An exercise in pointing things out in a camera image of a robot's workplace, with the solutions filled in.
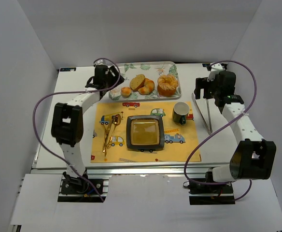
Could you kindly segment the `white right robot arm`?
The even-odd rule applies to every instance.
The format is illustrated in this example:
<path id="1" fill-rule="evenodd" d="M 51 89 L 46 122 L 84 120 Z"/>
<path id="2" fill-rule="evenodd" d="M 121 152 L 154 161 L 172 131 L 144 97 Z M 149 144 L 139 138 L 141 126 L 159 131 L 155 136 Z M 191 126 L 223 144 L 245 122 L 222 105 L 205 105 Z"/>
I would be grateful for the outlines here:
<path id="1" fill-rule="evenodd" d="M 229 164 L 212 168 L 215 183 L 269 179 L 276 154 L 275 143 L 265 140 L 245 114 L 244 101 L 235 94 L 235 83 L 236 75 L 229 71 L 196 79 L 195 98 L 214 99 L 238 144 Z"/>

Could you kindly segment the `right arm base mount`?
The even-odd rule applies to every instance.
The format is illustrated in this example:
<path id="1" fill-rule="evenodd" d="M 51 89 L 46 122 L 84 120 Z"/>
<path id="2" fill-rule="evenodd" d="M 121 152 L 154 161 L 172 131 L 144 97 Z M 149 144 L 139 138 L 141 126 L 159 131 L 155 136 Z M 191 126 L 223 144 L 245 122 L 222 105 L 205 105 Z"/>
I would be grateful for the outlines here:
<path id="1" fill-rule="evenodd" d="M 189 190 L 190 205 L 230 205 L 235 204 L 231 184 L 202 185 L 185 181 L 183 188 Z"/>

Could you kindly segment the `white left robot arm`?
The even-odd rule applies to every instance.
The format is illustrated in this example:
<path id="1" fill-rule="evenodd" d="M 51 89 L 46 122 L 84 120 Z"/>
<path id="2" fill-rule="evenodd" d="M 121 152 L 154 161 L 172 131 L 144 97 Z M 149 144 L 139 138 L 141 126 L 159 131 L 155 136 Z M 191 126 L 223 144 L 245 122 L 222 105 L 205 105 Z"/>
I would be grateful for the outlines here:
<path id="1" fill-rule="evenodd" d="M 85 92 L 67 103 L 57 103 L 51 126 L 51 135 L 60 145 L 67 164 L 67 175 L 71 178 L 85 176 L 80 141 L 84 133 L 83 114 L 111 89 L 124 81 L 117 65 L 96 65 L 94 76 L 86 83 Z"/>

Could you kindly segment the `sliced bread piece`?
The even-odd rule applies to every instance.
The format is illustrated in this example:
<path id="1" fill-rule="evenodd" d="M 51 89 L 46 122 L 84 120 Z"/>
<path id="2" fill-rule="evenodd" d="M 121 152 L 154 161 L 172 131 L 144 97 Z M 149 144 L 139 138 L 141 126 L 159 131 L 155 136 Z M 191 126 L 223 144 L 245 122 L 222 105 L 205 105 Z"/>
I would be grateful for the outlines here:
<path id="1" fill-rule="evenodd" d="M 145 82 L 145 75 L 138 74 L 130 81 L 129 87 L 132 89 L 132 91 L 137 91 L 139 88 L 144 86 L 144 82 Z"/>

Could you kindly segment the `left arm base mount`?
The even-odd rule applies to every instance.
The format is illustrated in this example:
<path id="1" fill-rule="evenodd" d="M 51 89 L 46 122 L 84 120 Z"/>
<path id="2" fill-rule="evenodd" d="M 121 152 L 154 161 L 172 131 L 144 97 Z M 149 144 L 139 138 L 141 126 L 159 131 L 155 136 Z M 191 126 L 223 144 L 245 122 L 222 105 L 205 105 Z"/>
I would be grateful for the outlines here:
<path id="1" fill-rule="evenodd" d="M 94 188 L 80 177 L 62 175 L 57 201 L 60 203 L 102 203 Z"/>

